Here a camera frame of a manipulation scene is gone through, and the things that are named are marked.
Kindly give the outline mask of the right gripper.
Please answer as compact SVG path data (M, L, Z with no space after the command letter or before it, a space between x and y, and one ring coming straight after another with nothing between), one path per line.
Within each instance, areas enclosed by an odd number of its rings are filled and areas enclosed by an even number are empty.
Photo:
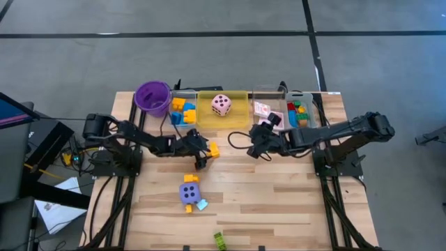
M270 125L254 124L249 131L252 145L247 148L247 155L258 159L264 153L277 153L281 156L290 156L285 140L272 131L273 126L278 126L282 118L274 112L268 115Z

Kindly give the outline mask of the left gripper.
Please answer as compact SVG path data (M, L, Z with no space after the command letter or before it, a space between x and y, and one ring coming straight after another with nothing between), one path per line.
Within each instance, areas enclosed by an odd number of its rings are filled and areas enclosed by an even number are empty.
M194 166L199 171L207 165L208 157L201 157L201 154L208 149L208 140L195 128L190 130L190 135L180 139L177 139L175 135L167 136L164 154L171 157L195 156Z

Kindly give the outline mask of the pink playing card box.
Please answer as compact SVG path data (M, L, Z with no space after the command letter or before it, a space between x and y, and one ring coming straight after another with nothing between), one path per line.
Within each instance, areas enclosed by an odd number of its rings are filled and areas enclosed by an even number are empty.
M270 105L254 101L253 112L256 116L267 118L270 114Z
M278 115L278 117L281 119L279 122L279 125L275 125L273 127L274 131L280 131L284 129L284 114L282 112L272 111L273 114Z

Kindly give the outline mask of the purple foam die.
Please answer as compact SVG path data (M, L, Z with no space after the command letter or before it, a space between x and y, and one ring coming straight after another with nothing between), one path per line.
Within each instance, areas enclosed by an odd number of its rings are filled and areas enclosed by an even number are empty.
M202 200L199 184L197 182L180 185L179 195L183 205L198 204Z

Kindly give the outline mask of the pink foam die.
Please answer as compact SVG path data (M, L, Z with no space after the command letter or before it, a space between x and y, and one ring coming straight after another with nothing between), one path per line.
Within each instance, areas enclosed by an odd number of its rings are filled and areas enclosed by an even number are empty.
M212 102L212 110L218 116L226 116L231 110L231 99L224 94L217 94Z

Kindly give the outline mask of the yellow plastic bin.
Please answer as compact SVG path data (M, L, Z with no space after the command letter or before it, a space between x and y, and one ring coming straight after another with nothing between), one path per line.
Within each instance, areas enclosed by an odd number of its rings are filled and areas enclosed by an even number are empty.
M218 116L211 102L217 94L231 99L231 110L226 116ZM246 91L199 91L197 93L197 125L207 129L244 128L249 122L249 100Z

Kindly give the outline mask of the large clear plastic bin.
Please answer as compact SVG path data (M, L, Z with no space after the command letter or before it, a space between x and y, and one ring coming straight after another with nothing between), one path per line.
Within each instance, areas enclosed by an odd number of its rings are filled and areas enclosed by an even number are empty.
M252 118L253 123L258 124L259 116L254 115L254 101L270 105L270 111L282 112L284 114L284 130L290 128L288 110L286 106L286 94L278 91L279 86L261 85L252 91Z

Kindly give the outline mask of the grey plastic bin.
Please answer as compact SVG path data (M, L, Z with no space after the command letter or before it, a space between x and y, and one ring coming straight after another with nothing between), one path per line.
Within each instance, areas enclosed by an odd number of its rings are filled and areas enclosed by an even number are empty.
M315 128L317 126L316 118L314 116L314 105L313 105L313 95L311 93L301 93L301 92L290 92L286 94L286 101L294 102L300 101L301 106L306 109L305 114L309 115L309 120L307 120L307 127ZM296 115L298 115L298 107L295 107Z

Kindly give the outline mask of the purple plastic bucket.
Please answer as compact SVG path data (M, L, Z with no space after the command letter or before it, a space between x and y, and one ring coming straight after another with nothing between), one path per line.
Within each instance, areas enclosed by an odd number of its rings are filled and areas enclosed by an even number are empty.
M170 87L165 82L152 80L138 87L134 102L141 111L154 117L164 116L172 100Z

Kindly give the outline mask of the lime green toy brick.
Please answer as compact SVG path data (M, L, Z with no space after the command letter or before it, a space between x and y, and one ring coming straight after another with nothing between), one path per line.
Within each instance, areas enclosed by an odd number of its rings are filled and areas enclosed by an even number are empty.
M216 234L213 235L213 237L218 251L227 251L227 246L226 243L224 242L222 233L217 232Z

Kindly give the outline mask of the white paper sheet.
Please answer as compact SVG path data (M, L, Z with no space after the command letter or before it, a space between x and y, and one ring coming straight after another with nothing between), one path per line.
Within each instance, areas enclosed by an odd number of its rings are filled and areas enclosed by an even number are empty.
M77 178L72 177L56 185L56 188L81 194ZM86 209L63 206L48 201L35 200L39 214L49 234L55 234L86 212Z

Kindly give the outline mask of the black monitor cart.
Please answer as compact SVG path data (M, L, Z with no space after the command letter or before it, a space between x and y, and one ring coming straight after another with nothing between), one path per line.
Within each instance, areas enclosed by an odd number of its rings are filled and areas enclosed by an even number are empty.
M29 251L34 201L80 209L90 197L40 183L24 171L31 123L0 129L0 251Z

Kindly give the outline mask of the monitor with blue screen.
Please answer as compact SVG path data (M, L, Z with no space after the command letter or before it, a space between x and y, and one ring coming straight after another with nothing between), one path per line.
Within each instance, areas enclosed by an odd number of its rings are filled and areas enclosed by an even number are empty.
M0 92L0 129L38 121L33 102L17 102Z

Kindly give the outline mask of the black left frame rails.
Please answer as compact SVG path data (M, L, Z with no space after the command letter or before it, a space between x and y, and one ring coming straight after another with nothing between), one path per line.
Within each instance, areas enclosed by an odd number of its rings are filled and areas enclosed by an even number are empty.
M81 251L124 251L125 249L135 179L140 172L143 153L140 145L135 144L131 146L129 140L125 140L123 148L124 153L121 154L121 162L103 164L102 166L108 170L115 168L126 172L125 177L128 179L128 186L125 192L122 193L124 176L118 175L110 216L97 234L90 233L86 235L84 238L85 244L80 247ZM122 217L121 230L119 232L118 245L113 246L114 228L118 217Z

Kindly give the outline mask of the black frame rails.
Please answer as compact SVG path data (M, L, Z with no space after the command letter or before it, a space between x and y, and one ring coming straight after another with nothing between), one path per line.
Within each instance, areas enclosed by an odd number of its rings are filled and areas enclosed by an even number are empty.
M110 216L97 234L90 233L86 235L84 238L85 244L80 247L81 251L124 251L125 249L135 179L140 172L143 153L140 145L135 144L131 146L129 140L125 140L123 148L124 153L121 154L121 162L103 164L102 166L108 170L115 168L126 172L125 177L128 179L128 186L125 192L122 193L124 176L118 175ZM118 245L113 246L114 228L118 217L122 217L121 230L119 232Z
M325 115L322 95L315 95L313 103L318 110L321 125L334 125L335 123L331 124ZM341 160L348 155L348 153L346 153L346 147L342 145L347 139L347 137L343 137L341 139L322 142L325 144L325 148L320 149L317 147L314 151L324 150L327 154L328 162ZM339 181L342 176L317 177L319 177L321 183L332 251L383 251L382 248L366 241L364 236L356 229L354 224L348 218Z

